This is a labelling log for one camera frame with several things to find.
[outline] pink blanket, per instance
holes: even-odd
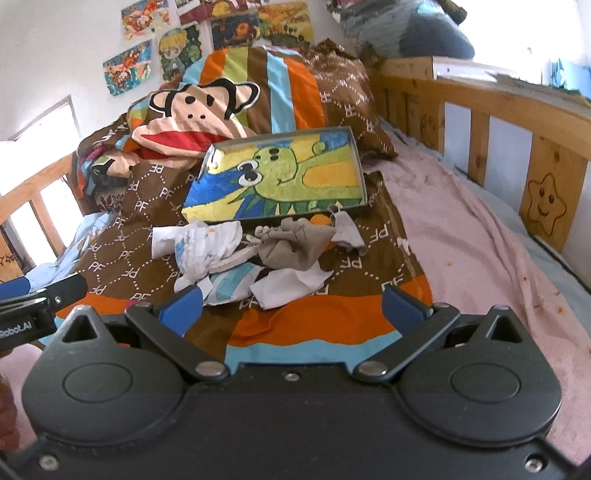
[[[395,139],[380,161],[433,301],[483,314],[506,304],[526,325],[560,380],[563,404],[548,439],[571,460],[591,454],[591,340],[516,234],[434,157]]]

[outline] carved star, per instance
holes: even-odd
[[[566,213],[566,203],[556,192],[554,176],[547,173],[542,181],[532,180],[527,184],[527,189],[531,198],[527,218],[540,223],[544,233],[551,236],[556,220]]]

